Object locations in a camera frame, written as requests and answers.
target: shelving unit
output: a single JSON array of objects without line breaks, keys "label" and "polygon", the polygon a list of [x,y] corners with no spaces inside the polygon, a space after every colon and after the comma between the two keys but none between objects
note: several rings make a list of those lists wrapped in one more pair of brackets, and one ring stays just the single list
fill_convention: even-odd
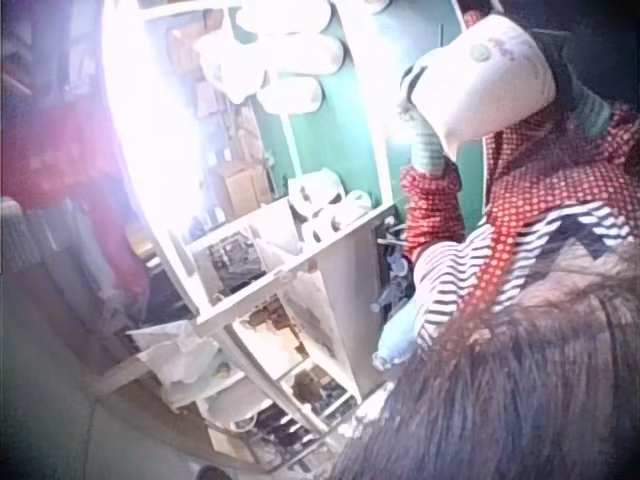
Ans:
[{"label": "shelving unit", "polygon": [[[105,2],[103,21],[107,25],[103,28],[103,35],[121,31],[120,28],[127,28],[126,25],[133,21],[144,22],[164,15],[214,8],[219,2],[182,2],[142,12],[133,3],[136,1]],[[118,49],[125,47],[124,42],[111,41],[108,47],[105,44],[105,65],[116,62]],[[126,82],[127,75],[130,73],[105,68],[107,84]],[[192,316],[195,335],[214,340],[229,363],[238,369],[236,374],[219,384],[212,395],[229,393],[238,385],[237,382],[251,381],[264,393],[268,399],[266,403],[281,409],[286,414],[286,422],[294,422],[290,433],[303,429],[300,431],[305,435],[293,456],[287,454],[289,457],[282,458],[278,465],[269,465],[266,469],[288,468],[320,446],[338,449],[340,446],[332,434],[350,416],[353,408],[342,418],[336,418],[340,417],[338,413],[363,401],[382,382],[370,361],[381,321],[371,312],[369,305],[380,288],[375,230],[392,215],[393,205],[387,203],[378,207],[324,244],[301,249],[295,225],[289,218],[288,200],[282,199],[185,245],[176,239],[161,219],[148,215],[144,210],[140,192],[136,191],[128,174],[129,161],[123,161],[128,194],[155,254],[148,267],[153,272],[162,271],[168,276]],[[207,268],[207,274],[203,274],[206,256],[199,254],[240,230],[250,233],[265,272],[241,290],[220,299],[216,296],[220,279],[216,278],[213,268]],[[309,292],[315,292],[311,295],[312,303],[308,303]],[[297,325],[309,358],[292,354],[283,357],[277,367],[269,365],[269,352],[260,350],[261,342],[251,341],[255,332],[249,334],[239,325],[273,297],[280,300],[292,323]],[[308,329],[314,322],[324,331],[330,345],[319,340],[313,329]],[[145,352],[133,355],[95,378],[93,391],[107,396],[148,373],[150,370],[143,361],[144,355]],[[315,412],[311,405],[296,398],[290,385],[292,378],[314,365],[321,367],[344,390],[328,406]],[[220,425],[207,413],[206,402],[198,400],[196,404],[216,449],[251,463],[251,457],[255,459],[256,456],[251,454],[251,442],[246,436]]]}]

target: red clothing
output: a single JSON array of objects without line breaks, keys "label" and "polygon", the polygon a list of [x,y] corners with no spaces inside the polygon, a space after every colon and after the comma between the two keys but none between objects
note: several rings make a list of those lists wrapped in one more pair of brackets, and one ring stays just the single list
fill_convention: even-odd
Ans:
[{"label": "red clothing", "polygon": [[25,210],[42,209],[65,198],[87,209],[102,254],[117,288],[146,298],[149,279],[132,251],[124,220],[105,177],[120,179],[119,143],[109,110],[80,101],[37,111],[2,137],[2,195]]},{"label": "red clothing", "polygon": [[[469,12],[465,19],[478,19]],[[496,229],[491,257],[461,312],[490,304],[512,263],[514,239],[522,227],[561,205],[603,201],[623,215],[636,238],[640,233],[637,170],[640,122],[627,108],[613,109],[609,130],[589,141],[568,114],[553,104],[485,139],[487,222]],[[402,185],[409,196],[406,253],[416,259],[438,241],[460,242],[464,225],[455,193],[454,169],[442,177],[408,168]]]}]

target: wall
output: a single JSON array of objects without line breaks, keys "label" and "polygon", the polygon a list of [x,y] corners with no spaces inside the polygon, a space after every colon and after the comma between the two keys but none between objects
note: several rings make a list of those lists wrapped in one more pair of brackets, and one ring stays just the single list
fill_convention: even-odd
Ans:
[{"label": "wall", "polygon": [[[346,46],[340,18],[333,7],[333,16],[324,34],[340,38]],[[255,36],[243,31],[235,23],[236,9],[231,9],[234,35],[238,41],[248,43]],[[356,75],[353,59],[347,50],[342,68],[333,75],[319,76],[324,101],[317,112],[293,115],[288,118],[295,146],[287,145],[285,129],[277,115],[264,112],[259,102],[252,99],[256,119],[265,149],[276,159],[274,178],[293,176],[291,149],[299,156],[302,173],[327,167],[342,180],[347,191],[359,189],[380,203],[378,175],[373,159],[371,135],[365,116],[364,100]]]},{"label": "wall", "polygon": [[[151,437],[139,423],[143,412],[130,403],[98,402],[87,394],[81,388],[84,369],[49,330],[51,312],[37,307],[31,292],[17,287],[12,274],[4,273],[0,282],[0,478],[194,479],[202,461],[161,440],[175,433],[176,426],[166,421],[166,431]],[[152,402],[146,405],[154,408]],[[261,478],[229,471],[237,480]]]}]

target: person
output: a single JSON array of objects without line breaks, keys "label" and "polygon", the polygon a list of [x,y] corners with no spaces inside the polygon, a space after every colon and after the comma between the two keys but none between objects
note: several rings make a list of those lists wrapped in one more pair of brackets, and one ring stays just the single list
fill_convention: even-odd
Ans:
[{"label": "person", "polygon": [[[490,17],[465,14],[477,25]],[[460,176],[446,155],[460,142],[429,122],[441,120],[430,111],[440,92],[420,97],[429,62],[403,80],[415,132],[402,184],[416,294],[392,320],[415,325],[418,348],[332,478],[600,479],[632,458],[640,122],[581,85],[538,34],[530,40],[552,71],[554,99],[484,137],[487,208],[466,238]],[[387,364],[407,357],[406,338],[387,337],[403,345],[384,349]]]}]

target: white hat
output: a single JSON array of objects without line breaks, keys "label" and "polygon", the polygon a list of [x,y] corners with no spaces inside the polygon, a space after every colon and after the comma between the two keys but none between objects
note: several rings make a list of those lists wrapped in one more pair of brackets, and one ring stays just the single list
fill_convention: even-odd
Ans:
[{"label": "white hat", "polygon": [[527,118],[555,96],[552,71],[533,38],[489,15],[429,58],[411,101],[454,159],[464,142]]}]

